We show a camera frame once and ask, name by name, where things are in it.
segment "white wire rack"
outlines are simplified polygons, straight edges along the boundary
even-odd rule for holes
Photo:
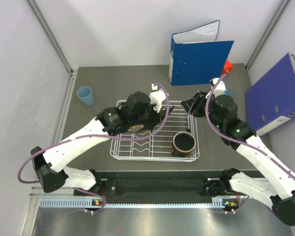
[[[140,160],[140,161],[174,161],[192,162],[199,158],[199,142],[196,119],[188,115],[180,104],[180,101],[170,101],[170,106],[175,106],[164,127],[158,134],[142,141],[120,141],[112,140],[110,155],[118,160]],[[190,129],[196,138],[195,150],[189,157],[173,157],[171,148],[174,135],[180,131]],[[147,135],[150,131],[137,131],[135,133],[119,134],[119,137],[138,138]]]

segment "binder label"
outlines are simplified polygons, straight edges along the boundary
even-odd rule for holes
[[[275,119],[274,121],[270,122],[266,126],[262,127],[258,131],[256,131],[257,135],[261,136],[263,134],[266,134],[267,132],[271,131],[272,129],[278,127],[279,125],[287,122],[291,118],[285,117],[285,116],[280,116],[279,118]]]
[[[169,81],[172,82],[172,76],[173,76],[173,66],[174,66],[174,59],[173,56],[171,55],[170,61],[169,61]]]

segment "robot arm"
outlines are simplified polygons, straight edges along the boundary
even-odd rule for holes
[[[214,86],[217,81],[218,78],[211,80],[211,86]],[[272,208],[274,214],[283,223],[293,226],[295,224],[295,173],[265,146],[247,123],[237,117],[237,104],[230,96],[223,95],[223,90],[225,85],[221,82],[213,91],[214,96],[208,107],[209,119],[221,134],[254,146],[263,152],[222,138],[226,145],[248,159],[266,180],[256,180],[239,170],[230,169],[222,173],[218,188],[226,194],[241,192],[256,199]],[[189,114],[195,117],[206,117],[205,105],[209,93],[199,91],[192,99],[183,101],[181,104]],[[210,180],[206,182],[206,189],[211,196],[216,192],[216,184]]]
[[[44,192],[53,192],[61,187],[97,192],[101,181],[94,170],[82,171],[66,165],[93,146],[109,140],[109,136],[127,132],[130,127],[152,130],[165,116],[165,111],[162,111],[165,98],[164,91],[156,85],[152,85],[150,95],[136,92],[119,107],[105,109],[86,126],[62,141],[68,141],[67,143],[35,157],[32,164]],[[100,137],[88,137],[94,134]],[[40,147],[36,147],[31,154],[40,150]]]

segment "red object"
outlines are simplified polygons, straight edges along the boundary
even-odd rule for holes
[[[232,71],[232,68],[233,68],[233,65],[230,63],[229,60],[227,60],[223,67],[222,75],[230,73]]]

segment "blue patterned object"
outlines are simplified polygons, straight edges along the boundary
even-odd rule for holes
[[[222,95],[228,95],[228,96],[232,96],[232,91],[230,91],[228,88],[222,93]]]

